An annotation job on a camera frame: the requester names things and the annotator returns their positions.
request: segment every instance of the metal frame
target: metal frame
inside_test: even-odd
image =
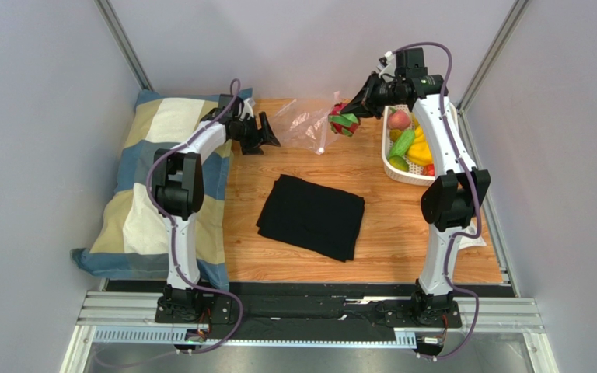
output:
[[[95,3],[103,14],[103,18],[112,31],[140,86],[143,89],[152,89],[152,85],[117,18],[117,14],[110,4],[110,0],[95,0]],[[529,3],[530,0],[515,1],[458,106],[461,116],[460,133],[463,136],[463,142],[478,164],[480,164],[480,159],[477,156],[476,147],[470,133],[470,127],[466,119],[466,110],[472,103],[487,73],[501,53],[503,46],[508,41],[512,30],[518,24]],[[496,250],[499,268],[504,277],[502,285],[512,286],[517,298],[481,298],[476,333],[522,333],[535,372],[558,372],[535,300],[532,298],[519,298],[519,292],[515,287],[510,270],[511,264],[508,262],[508,256],[505,252],[505,247],[507,246],[504,243],[502,232],[498,228],[498,220],[491,196],[486,198],[483,209],[487,218],[492,243]],[[156,324],[154,322],[155,308],[159,296],[159,293],[88,292],[79,314],[71,343],[67,349],[64,363],[61,366],[61,371],[82,373],[88,362],[92,343],[95,341],[102,342],[109,340],[124,343],[174,344],[177,338],[181,338],[181,333],[177,330],[197,327],[194,324]],[[350,301],[373,302],[401,298],[408,297],[363,297],[350,299]],[[463,330],[466,330],[472,321],[475,303],[472,298],[456,298],[456,301],[459,303]],[[384,343],[230,340],[228,344],[284,347],[409,348],[415,342],[415,333],[432,329],[395,328],[394,330],[396,341]],[[208,340],[206,344],[214,343],[215,341]]]

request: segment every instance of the perforated metal strip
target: perforated metal strip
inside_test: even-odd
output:
[[[186,329],[173,327],[99,326],[94,343],[151,343],[151,344],[199,344],[184,340]],[[229,346],[267,347],[351,347],[351,348],[415,348],[416,334],[396,331],[394,341],[351,342],[313,340],[229,340]],[[218,342],[207,340],[204,345]]]

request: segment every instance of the gray floor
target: gray floor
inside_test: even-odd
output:
[[[462,340],[450,334],[446,350]],[[171,346],[151,344],[98,344],[93,351],[109,364],[143,361],[171,351]],[[338,373],[338,372],[533,372],[522,334],[474,336],[452,360],[431,363],[418,360],[413,351],[315,347],[222,347],[204,355],[164,357],[128,368],[104,368],[96,363],[86,372],[242,372],[242,373]]]

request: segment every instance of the white wall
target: white wall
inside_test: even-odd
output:
[[[597,2],[532,2],[469,120],[560,371],[597,371]]]
[[[377,59],[418,41],[452,49],[461,96],[513,0],[112,0],[154,88],[223,92],[232,78],[256,96],[353,97]],[[433,74],[443,52],[426,48]]]
[[[60,368],[138,90],[93,2],[0,1],[0,372]]]

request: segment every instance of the white basket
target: white basket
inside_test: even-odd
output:
[[[386,171],[386,175],[388,175],[389,178],[395,181],[399,181],[401,183],[425,186],[431,185],[435,181],[435,177],[422,175],[423,167],[413,162],[410,162],[405,155],[403,157],[409,165],[409,172],[400,171],[395,167],[391,166],[390,163],[388,163],[388,159],[386,158],[386,156],[388,155],[390,148],[393,146],[393,142],[390,140],[390,130],[387,127],[388,112],[390,107],[391,106],[386,106],[386,108],[384,108],[383,110],[382,159],[383,168],[384,171]],[[409,107],[407,107],[407,105],[395,105],[393,106],[393,108],[395,110],[402,110],[405,113],[411,115],[411,112],[409,111]],[[452,120],[455,123],[455,128],[457,128],[457,111],[452,104],[450,104],[450,110],[453,116]]]

